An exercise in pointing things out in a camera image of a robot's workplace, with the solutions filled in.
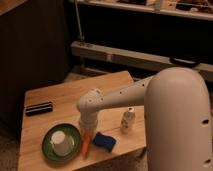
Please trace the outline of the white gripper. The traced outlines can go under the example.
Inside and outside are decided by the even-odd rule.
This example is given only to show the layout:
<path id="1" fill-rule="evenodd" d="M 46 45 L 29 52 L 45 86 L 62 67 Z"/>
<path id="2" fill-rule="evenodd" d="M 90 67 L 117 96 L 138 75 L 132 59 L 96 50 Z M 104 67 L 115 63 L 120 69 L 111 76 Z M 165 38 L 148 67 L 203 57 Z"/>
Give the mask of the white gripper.
<path id="1" fill-rule="evenodd" d="M 90 132 L 91 139 L 94 139 L 96 136 L 96 131 L 98 125 L 98 113 L 81 113 L 79 119 L 79 126 L 80 126 L 80 134 L 82 140 L 84 140 L 84 132 Z"/>

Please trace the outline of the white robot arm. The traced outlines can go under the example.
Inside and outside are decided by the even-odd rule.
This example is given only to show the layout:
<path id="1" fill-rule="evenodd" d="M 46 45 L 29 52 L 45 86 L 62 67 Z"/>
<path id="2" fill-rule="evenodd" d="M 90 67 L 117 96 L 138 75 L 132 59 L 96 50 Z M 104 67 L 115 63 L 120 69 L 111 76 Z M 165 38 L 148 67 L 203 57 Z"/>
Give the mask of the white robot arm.
<path id="1" fill-rule="evenodd" d="M 140 105 L 149 171 L 213 171 L 210 98 L 200 73 L 171 67 L 106 95 L 93 89 L 77 102 L 80 125 L 92 131 L 99 111 Z"/>

